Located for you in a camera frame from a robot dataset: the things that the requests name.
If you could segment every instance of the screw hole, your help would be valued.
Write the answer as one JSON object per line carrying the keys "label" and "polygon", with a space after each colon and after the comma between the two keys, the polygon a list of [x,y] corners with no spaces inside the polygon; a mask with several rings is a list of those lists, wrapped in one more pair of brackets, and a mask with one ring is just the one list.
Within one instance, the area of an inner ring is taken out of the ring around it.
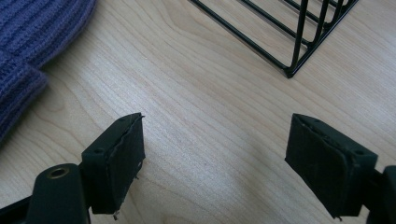
{"label": "screw hole", "polygon": [[69,168],[61,167],[61,168],[58,168],[58,169],[55,169],[55,170],[51,171],[47,175],[47,177],[49,179],[57,179],[57,178],[61,178],[61,177],[65,176],[65,175],[67,175],[68,173],[69,173]]}

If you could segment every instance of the wood grain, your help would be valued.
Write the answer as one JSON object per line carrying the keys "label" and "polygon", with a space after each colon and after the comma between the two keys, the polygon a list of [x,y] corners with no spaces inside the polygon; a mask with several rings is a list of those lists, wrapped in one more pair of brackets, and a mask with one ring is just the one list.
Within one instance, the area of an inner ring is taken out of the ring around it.
{"label": "wood grain", "polygon": [[[113,120],[142,112],[147,158],[117,223],[337,223],[284,162],[291,114],[370,148],[380,171],[395,164],[395,11],[393,0],[360,0],[285,79],[187,0],[98,1],[87,30],[45,66],[49,86],[0,149],[0,206],[31,194],[48,167],[80,163]],[[282,35],[234,12],[289,58]],[[289,21],[290,11],[276,15]],[[344,223],[366,216],[363,208]]]}

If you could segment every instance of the light wood surface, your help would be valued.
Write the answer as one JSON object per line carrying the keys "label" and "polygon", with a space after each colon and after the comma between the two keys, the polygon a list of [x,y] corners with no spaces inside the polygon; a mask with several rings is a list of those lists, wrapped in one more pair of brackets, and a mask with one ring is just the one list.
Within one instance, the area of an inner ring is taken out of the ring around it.
{"label": "light wood surface", "polygon": [[[295,24],[281,1],[256,2]],[[290,58],[292,42],[249,23],[239,3],[211,4]],[[395,11],[394,0],[360,0],[286,79],[187,0],[98,0],[88,28],[43,68],[48,87],[0,148],[0,207],[30,195],[43,170],[80,163],[115,119],[142,112],[140,179],[118,222],[92,223],[338,223],[284,162],[290,118],[322,119],[377,153],[381,172],[396,164]],[[363,208],[343,223],[366,216]]]}

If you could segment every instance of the knitted fabric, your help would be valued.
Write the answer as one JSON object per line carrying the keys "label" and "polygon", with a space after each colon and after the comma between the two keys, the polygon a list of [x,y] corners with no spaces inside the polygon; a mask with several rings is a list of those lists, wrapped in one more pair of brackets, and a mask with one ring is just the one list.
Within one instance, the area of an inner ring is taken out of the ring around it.
{"label": "knitted fabric", "polygon": [[39,68],[79,34],[94,6],[95,0],[0,0],[0,141],[46,86]]}

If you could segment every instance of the black wire rack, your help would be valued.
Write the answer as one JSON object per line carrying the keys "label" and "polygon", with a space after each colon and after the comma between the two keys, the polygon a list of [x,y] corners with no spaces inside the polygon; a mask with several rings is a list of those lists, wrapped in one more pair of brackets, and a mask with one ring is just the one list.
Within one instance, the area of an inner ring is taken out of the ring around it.
{"label": "black wire rack", "polygon": [[[283,0],[286,4],[290,5],[292,8],[299,12],[297,31],[294,32],[287,25],[277,20],[275,17],[271,16],[262,8],[258,7],[256,4],[250,0],[236,0],[250,10],[256,12],[258,15],[267,19],[274,26],[279,28],[284,32],[285,35],[289,35],[294,39],[294,51],[292,54],[290,66],[286,66],[268,51],[260,47],[257,43],[247,37],[244,33],[236,29],[226,20],[224,20],[220,15],[214,12],[211,8],[207,7],[204,3],[199,0],[190,0],[203,12],[205,12],[213,20],[220,23],[226,30],[238,37],[243,43],[248,45],[252,50],[254,50],[259,56],[267,59],[269,62],[273,63],[276,67],[280,68],[287,78],[293,77],[297,71],[303,66],[303,64],[308,60],[308,58],[315,52],[319,45],[326,39],[326,37],[332,32],[335,26],[345,17],[350,9],[355,6],[359,0],[321,0],[321,10],[319,16],[310,12],[308,8],[308,0],[301,0],[301,4],[294,2],[293,0]],[[334,14],[330,20],[326,21],[326,14],[329,7],[333,7]],[[315,37],[312,41],[308,41],[303,38],[304,27],[306,19],[311,20],[316,25]],[[301,47],[306,47],[306,52],[300,57]]]}

